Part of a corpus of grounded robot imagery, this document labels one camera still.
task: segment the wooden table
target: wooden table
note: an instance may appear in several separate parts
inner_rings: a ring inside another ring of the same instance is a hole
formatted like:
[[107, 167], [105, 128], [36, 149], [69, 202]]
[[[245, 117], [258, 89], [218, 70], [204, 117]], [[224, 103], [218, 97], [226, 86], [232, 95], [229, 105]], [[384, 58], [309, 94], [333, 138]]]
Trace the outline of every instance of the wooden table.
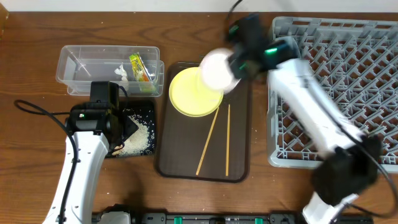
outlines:
[[[52, 203], [65, 156], [65, 133], [45, 116], [13, 106], [23, 99], [49, 111], [69, 111], [87, 97], [69, 96], [55, 81], [64, 45], [151, 45], [166, 68], [223, 45], [225, 13], [12, 12], [0, 41], [0, 222], [41, 223]], [[235, 19], [243, 14], [234, 15]], [[276, 16], [398, 20], [398, 14], [263, 13]], [[104, 161], [94, 211], [124, 203], [145, 211], [267, 213], [301, 210], [312, 194], [310, 170], [275, 168], [266, 152], [267, 87], [253, 84], [251, 167], [240, 184], [163, 178], [152, 156]], [[398, 184], [398, 175], [394, 175]], [[386, 181], [379, 179], [357, 201], [382, 212], [392, 206]], [[379, 220], [376, 223], [397, 223]]]

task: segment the round plate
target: round plate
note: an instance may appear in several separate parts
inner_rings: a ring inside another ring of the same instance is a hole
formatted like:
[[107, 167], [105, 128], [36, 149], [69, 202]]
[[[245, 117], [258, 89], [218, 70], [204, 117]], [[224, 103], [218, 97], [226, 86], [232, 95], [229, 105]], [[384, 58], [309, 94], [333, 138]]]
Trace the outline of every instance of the round plate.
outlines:
[[174, 108], [191, 117], [212, 113], [223, 99], [222, 91], [211, 90], [203, 84], [199, 72], [198, 67], [181, 71], [173, 78], [169, 89]]

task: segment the clear plastic bin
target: clear plastic bin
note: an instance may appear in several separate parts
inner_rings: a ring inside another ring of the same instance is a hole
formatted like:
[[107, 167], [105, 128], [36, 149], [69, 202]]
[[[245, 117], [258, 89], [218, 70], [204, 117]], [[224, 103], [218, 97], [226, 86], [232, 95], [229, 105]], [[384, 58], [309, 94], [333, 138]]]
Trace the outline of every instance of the clear plastic bin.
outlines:
[[[129, 56], [136, 53], [141, 56], [151, 82], [136, 81], [129, 60]], [[129, 96], [160, 96], [164, 84], [164, 63], [159, 58], [157, 47], [67, 45], [61, 50], [56, 79], [68, 86], [70, 95], [88, 96], [92, 81], [111, 81], [125, 86]], [[128, 85], [114, 72], [122, 64], [127, 72]]]

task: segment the pair of chopsticks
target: pair of chopsticks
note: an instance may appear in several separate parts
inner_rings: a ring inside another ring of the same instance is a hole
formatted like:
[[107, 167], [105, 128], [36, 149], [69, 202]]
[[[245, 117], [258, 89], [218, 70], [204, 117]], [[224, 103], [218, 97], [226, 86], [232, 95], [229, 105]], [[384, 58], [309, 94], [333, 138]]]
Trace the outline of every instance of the pair of chopsticks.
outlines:
[[[217, 114], [218, 114], [218, 109], [216, 110], [216, 114], [214, 115], [213, 122], [210, 127], [209, 135], [207, 135], [207, 140], [205, 144], [205, 148], [203, 149], [203, 152], [201, 154], [199, 166], [197, 169], [197, 175], [199, 175], [199, 171], [201, 168], [201, 163], [203, 162], [203, 159], [205, 158], [206, 150], [207, 150], [207, 145], [209, 144], [210, 141], [210, 136], [211, 133], [213, 132], [214, 124], [216, 123], [217, 119]], [[226, 164], [225, 164], [225, 176], [228, 176], [228, 171], [229, 171], [229, 127], [230, 127], [230, 119], [231, 119], [231, 105], [228, 105], [228, 121], [227, 121], [227, 128], [226, 128]]]

